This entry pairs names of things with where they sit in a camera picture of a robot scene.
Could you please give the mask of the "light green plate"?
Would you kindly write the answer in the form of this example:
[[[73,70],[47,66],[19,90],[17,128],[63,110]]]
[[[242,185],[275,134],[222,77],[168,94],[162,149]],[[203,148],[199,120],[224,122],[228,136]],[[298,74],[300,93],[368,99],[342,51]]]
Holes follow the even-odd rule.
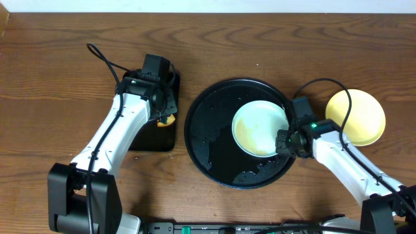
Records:
[[[234,115],[232,135],[245,153],[266,158],[277,155],[276,137],[279,130],[288,130],[285,109],[270,101],[251,101]]]

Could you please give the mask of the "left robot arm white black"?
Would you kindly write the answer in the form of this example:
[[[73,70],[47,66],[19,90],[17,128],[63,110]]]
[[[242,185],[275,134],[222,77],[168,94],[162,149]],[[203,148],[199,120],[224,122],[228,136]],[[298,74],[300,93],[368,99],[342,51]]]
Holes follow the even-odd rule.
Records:
[[[138,233],[140,219],[124,213],[116,184],[136,135],[150,121],[175,112],[171,88],[123,78],[112,107],[87,146],[47,177],[48,221],[58,233]]]

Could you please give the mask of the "yellow plate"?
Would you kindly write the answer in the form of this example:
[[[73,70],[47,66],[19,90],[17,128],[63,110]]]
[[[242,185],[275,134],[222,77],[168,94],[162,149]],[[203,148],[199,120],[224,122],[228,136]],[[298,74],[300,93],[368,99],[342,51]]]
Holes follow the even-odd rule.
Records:
[[[382,106],[372,95],[362,90],[348,89],[348,93],[352,100],[352,108],[344,132],[355,146],[375,143],[383,135],[386,125]],[[326,119],[342,125],[349,103],[345,91],[336,93],[326,105]]]

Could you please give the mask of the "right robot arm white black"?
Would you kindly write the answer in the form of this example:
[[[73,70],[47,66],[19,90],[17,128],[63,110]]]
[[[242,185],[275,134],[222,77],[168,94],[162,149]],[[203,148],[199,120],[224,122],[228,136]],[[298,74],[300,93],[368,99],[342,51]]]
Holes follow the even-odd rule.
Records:
[[[388,176],[349,142],[332,120],[309,122],[294,131],[280,129],[279,155],[312,158],[324,165],[361,207],[361,218],[334,216],[319,222],[321,233],[414,233],[415,187]]]

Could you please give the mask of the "yellow sponge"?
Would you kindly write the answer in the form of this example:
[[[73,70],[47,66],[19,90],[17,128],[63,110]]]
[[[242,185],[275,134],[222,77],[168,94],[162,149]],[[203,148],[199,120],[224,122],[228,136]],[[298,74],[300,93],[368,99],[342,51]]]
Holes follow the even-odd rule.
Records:
[[[157,120],[157,127],[167,127],[172,125],[176,121],[176,117],[171,114],[169,116],[163,117],[160,120]]]

